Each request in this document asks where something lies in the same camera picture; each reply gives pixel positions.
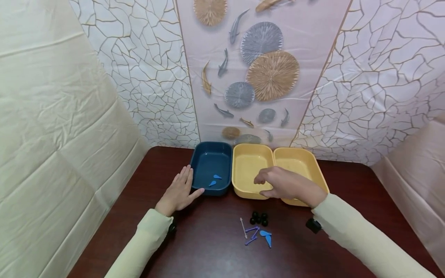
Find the blue plastic tray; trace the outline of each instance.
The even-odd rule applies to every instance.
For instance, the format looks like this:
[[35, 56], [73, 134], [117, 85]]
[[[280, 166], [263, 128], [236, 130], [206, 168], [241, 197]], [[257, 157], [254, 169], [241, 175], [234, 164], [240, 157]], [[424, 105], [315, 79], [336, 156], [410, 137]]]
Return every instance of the blue plastic tray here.
[[199, 143], [190, 162], [193, 172], [192, 188], [204, 188], [204, 195], [222, 196], [229, 189], [232, 175], [232, 147], [222, 142]]

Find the hand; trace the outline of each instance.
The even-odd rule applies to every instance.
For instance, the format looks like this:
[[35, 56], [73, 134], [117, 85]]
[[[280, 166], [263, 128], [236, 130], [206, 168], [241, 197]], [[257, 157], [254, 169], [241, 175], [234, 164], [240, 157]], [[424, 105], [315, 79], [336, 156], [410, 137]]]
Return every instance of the hand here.
[[255, 184], [265, 182], [270, 183], [273, 189], [261, 191], [260, 194], [264, 197], [297, 198], [312, 208], [323, 202], [328, 195], [313, 181], [277, 166], [261, 169], [254, 179]]
[[174, 177], [171, 185], [154, 209], [160, 214], [170, 217], [176, 210], [182, 210], [190, 205], [194, 199], [204, 193], [204, 189], [200, 188], [190, 194], [192, 181], [193, 169], [190, 165], [184, 166], [182, 171]]

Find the white plastic stick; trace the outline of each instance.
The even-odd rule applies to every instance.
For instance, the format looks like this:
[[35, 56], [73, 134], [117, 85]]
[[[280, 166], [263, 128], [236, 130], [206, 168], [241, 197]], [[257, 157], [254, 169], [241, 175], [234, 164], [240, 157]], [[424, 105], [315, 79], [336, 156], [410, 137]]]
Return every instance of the white plastic stick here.
[[239, 220], [241, 221], [241, 225], [243, 226], [244, 237], [247, 239], [247, 234], [246, 234], [246, 229], [244, 228], [243, 219], [240, 217]]

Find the yellow plastic tray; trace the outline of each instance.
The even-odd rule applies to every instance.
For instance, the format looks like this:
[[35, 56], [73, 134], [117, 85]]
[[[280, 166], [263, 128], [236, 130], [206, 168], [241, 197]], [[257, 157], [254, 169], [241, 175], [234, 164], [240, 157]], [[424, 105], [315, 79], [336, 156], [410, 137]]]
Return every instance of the yellow plastic tray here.
[[[328, 185], [324, 180], [315, 156], [311, 152], [298, 148], [277, 148], [274, 151], [274, 158], [277, 166], [310, 179], [318, 184], [324, 191], [329, 193]], [[282, 200], [288, 205], [307, 206], [298, 199]]]
[[275, 165], [272, 150], [266, 145], [239, 144], [233, 148], [232, 184], [235, 193], [241, 198], [265, 200], [259, 192], [270, 190], [269, 183], [256, 185], [254, 178], [262, 168]]

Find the gold fish illustration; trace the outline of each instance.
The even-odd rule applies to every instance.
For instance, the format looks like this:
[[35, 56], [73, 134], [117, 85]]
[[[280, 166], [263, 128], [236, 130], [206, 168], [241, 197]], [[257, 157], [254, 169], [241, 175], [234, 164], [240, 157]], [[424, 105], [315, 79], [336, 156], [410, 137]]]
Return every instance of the gold fish illustration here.
[[254, 126], [253, 126], [253, 124], [252, 124], [251, 121], [246, 121], [246, 120], [244, 120], [243, 118], [240, 118], [239, 120], [242, 121], [243, 123], [245, 123], [246, 125], [248, 125], [248, 126], [254, 128]]
[[261, 3], [259, 3], [258, 6], [256, 6], [255, 11], [256, 12], [265, 11], [280, 1], [281, 0], [264, 0]]
[[210, 61], [207, 62], [207, 64], [202, 68], [202, 87], [204, 88], [204, 91], [206, 91], [209, 95], [212, 94], [212, 84], [209, 83], [207, 80], [207, 74], [206, 69], [207, 65]]

